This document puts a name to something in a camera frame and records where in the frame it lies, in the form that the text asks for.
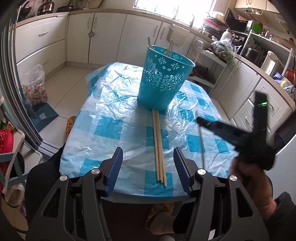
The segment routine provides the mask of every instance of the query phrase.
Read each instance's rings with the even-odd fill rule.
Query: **human hand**
[[[272,199],[272,187],[268,177],[257,164],[246,164],[241,156],[233,159],[229,169],[231,175],[237,176],[241,183],[249,178],[245,189],[253,199],[259,213],[264,220],[268,219],[276,209],[276,202]]]

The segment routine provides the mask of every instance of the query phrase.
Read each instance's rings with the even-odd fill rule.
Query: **patterned slipper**
[[[162,211],[169,211],[170,214],[172,215],[174,204],[175,204],[174,202],[154,204],[146,220],[145,228],[148,231],[150,231],[150,225],[153,222],[154,218],[156,217],[156,214]]]
[[[74,122],[76,120],[76,116],[71,116],[68,121],[67,121],[67,127],[66,127],[66,134],[67,134],[67,137],[69,136],[70,134],[70,131],[74,125]]]

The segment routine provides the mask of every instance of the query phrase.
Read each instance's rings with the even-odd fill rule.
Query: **blue checkered tablecloth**
[[[116,147],[123,149],[123,162],[115,192],[137,196],[187,196],[173,161],[179,146],[184,156],[215,176],[227,177],[236,156],[234,147],[195,121],[198,115],[210,120],[221,117],[205,90],[185,81],[165,111],[160,111],[167,187],[156,181],[152,111],[137,100],[143,68],[113,63],[87,76],[91,91],[67,139],[60,173],[78,177],[105,159]]]

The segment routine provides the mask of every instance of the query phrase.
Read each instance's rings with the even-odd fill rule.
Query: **metal screw head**
[[[237,177],[236,176],[234,176],[234,175],[231,175],[230,177],[229,177],[229,179],[231,180],[231,181],[236,181],[237,180]]]
[[[98,169],[98,168],[92,169],[91,170],[91,173],[94,174],[94,175],[99,174],[100,173],[100,169]]]
[[[204,175],[204,174],[206,174],[207,172],[206,172],[204,169],[198,169],[198,170],[197,170],[197,173],[198,173],[199,175]]]
[[[65,180],[68,179],[68,177],[67,177],[66,175],[62,175],[62,176],[59,177],[59,179],[60,179],[61,181],[65,181]]]

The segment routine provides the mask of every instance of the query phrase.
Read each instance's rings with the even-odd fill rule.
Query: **blue gripper pad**
[[[119,170],[123,161],[123,151],[122,148],[117,147],[113,157],[111,158],[113,161],[112,166],[110,167],[110,171],[106,176],[106,189],[105,192],[107,196],[113,192],[115,183],[119,174]]]
[[[184,157],[182,157],[179,154],[176,148],[174,149],[173,157],[174,157],[174,163],[175,163],[183,190],[190,196],[192,193],[192,188],[191,188],[191,182],[190,182],[190,175],[187,171],[184,161],[182,160]]]

